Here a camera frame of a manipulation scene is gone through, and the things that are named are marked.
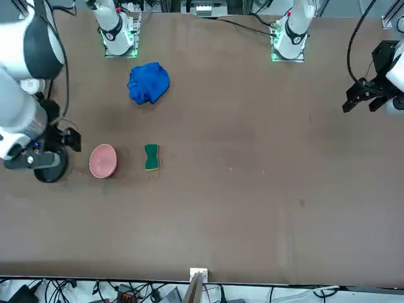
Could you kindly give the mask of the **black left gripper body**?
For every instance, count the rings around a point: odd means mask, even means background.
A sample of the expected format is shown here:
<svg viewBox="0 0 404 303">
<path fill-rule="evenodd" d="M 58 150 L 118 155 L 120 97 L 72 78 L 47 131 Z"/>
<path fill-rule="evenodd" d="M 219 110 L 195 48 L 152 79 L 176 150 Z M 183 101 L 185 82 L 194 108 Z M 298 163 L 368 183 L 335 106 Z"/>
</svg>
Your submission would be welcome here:
<svg viewBox="0 0 404 303">
<path fill-rule="evenodd" d="M 375 83 L 401 83 L 401 41 L 383 40 L 373 50 L 372 58 L 376 76 Z"/>
</svg>

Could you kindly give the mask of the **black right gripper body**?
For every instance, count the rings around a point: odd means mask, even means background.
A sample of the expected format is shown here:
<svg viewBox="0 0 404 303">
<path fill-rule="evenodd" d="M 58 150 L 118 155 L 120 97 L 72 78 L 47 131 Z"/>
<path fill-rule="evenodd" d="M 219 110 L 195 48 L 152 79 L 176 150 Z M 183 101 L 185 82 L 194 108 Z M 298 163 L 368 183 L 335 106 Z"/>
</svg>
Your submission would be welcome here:
<svg viewBox="0 0 404 303">
<path fill-rule="evenodd" d="M 47 114 L 45 130 L 40 136 L 40 151 L 45 152 L 56 145 L 63 145 L 64 131 L 58 128 L 62 119 L 60 106 L 54 100 L 42 100 L 40 105 Z"/>
</svg>

